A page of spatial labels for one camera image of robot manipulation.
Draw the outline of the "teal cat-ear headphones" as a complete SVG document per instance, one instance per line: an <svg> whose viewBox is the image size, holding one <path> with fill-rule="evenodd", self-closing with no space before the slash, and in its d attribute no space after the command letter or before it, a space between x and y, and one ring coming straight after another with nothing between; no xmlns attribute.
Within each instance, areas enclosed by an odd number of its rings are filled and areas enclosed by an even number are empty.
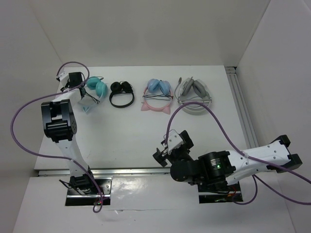
<svg viewBox="0 0 311 233"><path fill-rule="evenodd" d="M84 85L86 95L78 102L84 113L88 114L92 109L98 107L105 99L108 88L103 82L103 77L90 77Z"/></svg>

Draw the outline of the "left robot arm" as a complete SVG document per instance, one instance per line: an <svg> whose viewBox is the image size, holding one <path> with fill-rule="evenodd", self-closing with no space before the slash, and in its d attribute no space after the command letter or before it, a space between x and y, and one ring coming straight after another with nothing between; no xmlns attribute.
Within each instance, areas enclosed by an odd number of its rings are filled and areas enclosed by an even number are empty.
<svg viewBox="0 0 311 233"><path fill-rule="evenodd" d="M84 88L78 87L53 101L42 103L41 113L45 136L61 150L69 168L69 182L61 183L69 189L88 195L97 191L96 182L92 179L93 174L76 141L77 122L72 108L84 95Z"/></svg>

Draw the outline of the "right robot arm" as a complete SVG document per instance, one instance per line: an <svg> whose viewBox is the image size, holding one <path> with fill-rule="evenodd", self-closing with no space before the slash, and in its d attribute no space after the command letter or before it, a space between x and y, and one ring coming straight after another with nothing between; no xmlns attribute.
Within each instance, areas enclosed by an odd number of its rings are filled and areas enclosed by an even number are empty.
<svg viewBox="0 0 311 233"><path fill-rule="evenodd" d="M224 190L241 179L259 172L295 170L302 165L298 154L288 150L290 141L286 135L279 136L267 146L244 150L214 151L192 159L193 142L187 133L169 132L167 141L162 141L163 150L157 149L153 158L165 167L171 164L170 175L177 182L197 185L201 192L208 188Z"/></svg>

